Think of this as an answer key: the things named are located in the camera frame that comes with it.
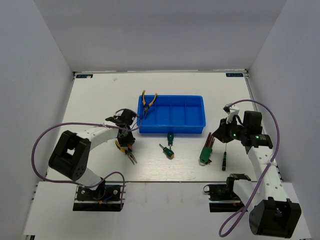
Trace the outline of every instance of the yellow-handled pliers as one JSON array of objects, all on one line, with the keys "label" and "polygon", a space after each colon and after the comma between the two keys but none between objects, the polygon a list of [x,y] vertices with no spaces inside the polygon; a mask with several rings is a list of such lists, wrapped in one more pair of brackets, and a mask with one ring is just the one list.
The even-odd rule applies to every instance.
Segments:
[{"label": "yellow-handled pliers", "polygon": [[135,163],[137,164],[137,160],[132,153],[132,145],[131,144],[128,144],[128,146],[126,147],[127,149],[125,149],[125,148],[121,147],[120,143],[116,140],[115,145],[121,152],[123,152],[125,155],[128,156],[128,158],[131,160],[133,165],[135,165]]},{"label": "yellow-handled pliers", "polygon": [[143,103],[142,117],[144,116],[144,119],[147,118],[148,110],[155,103],[157,96],[158,96],[158,93],[155,93],[153,100],[149,104],[147,104],[146,100],[145,100],[145,93],[146,93],[146,90],[143,90],[143,92],[142,92],[142,103]]}]

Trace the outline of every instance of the blue label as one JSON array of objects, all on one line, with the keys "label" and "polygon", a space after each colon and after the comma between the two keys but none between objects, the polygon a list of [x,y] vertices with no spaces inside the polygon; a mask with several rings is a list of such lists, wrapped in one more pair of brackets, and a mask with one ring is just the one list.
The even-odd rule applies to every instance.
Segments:
[{"label": "blue label", "polygon": [[236,72],[226,73],[225,75],[227,78],[241,78],[244,76],[243,73],[236,73]]},{"label": "blue label", "polygon": [[76,79],[91,79],[94,75],[93,74],[78,74],[75,76]]}]

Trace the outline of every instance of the white tabletop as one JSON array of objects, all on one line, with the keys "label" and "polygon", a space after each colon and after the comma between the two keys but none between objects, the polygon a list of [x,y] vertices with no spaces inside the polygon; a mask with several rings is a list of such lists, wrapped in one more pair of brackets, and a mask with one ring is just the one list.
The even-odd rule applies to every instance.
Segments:
[{"label": "white tabletop", "polygon": [[[226,77],[225,73],[203,72],[128,72],[95,73],[93,78],[75,78],[63,122],[102,123],[116,110],[138,109],[142,91],[159,95],[201,95],[204,101],[206,127],[202,134],[175,134],[172,150],[174,158],[166,158],[159,143],[167,145],[166,134],[133,133],[136,141],[133,154],[137,164],[120,152],[115,141],[110,140],[90,152],[87,167],[101,177],[119,171],[126,181],[225,181],[231,173],[247,174],[256,180],[253,166],[239,141],[227,144],[227,168],[222,171],[225,145],[214,142],[212,163],[201,165],[199,156],[209,132],[214,132],[220,119],[227,114],[223,107],[240,99],[249,99],[244,77]],[[250,102],[240,103],[240,117],[244,111],[253,110]],[[62,127],[72,132],[85,130],[86,126]],[[49,168],[47,178],[62,180],[63,175]],[[110,180],[121,180],[112,176]]]}]

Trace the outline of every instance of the screwdriver handle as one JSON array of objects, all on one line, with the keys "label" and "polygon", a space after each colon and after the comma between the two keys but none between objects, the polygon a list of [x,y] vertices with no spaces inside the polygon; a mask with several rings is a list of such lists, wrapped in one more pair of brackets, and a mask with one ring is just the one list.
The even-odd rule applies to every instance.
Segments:
[{"label": "screwdriver handle", "polygon": [[168,145],[172,146],[174,144],[174,134],[168,133],[167,138],[168,138]]},{"label": "screwdriver handle", "polygon": [[168,158],[172,159],[172,158],[175,156],[175,154],[174,154],[174,152],[173,152],[172,150],[170,150],[170,149],[167,148],[167,147],[162,146],[161,144],[159,144],[159,145],[160,145],[160,147],[162,148],[164,154],[165,154]]},{"label": "screwdriver handle", "polygon": [[222,171],[225,171],[226,168],[227,168],[227,152],[225,151],[223,154]]}]

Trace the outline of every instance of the white wall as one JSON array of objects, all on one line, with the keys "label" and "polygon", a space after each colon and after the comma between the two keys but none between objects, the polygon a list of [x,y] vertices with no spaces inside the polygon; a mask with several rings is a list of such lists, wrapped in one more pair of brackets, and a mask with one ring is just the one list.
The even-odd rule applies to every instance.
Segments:
[{"label": "white wall", "polygon": [[[61,121],[73,77],[32,0],[4,0],[0,6],[0,238],[19,240],[39,181],[32,146]],[[50,136],[36,155],[43,174],[45,152],[55,140]]]},{"label": "white wall", "polygon": [[286,0],[34,0],[73,71],[249,68]]},{"label": "white wall", "polygon": [[[288,0],[249,71],[254,98],[278,120],[276,159],[284,180],[293,183],[314,239],[320,239],[319,9],[318,0]],[[272,120],[264,123],[275,136]]]}]

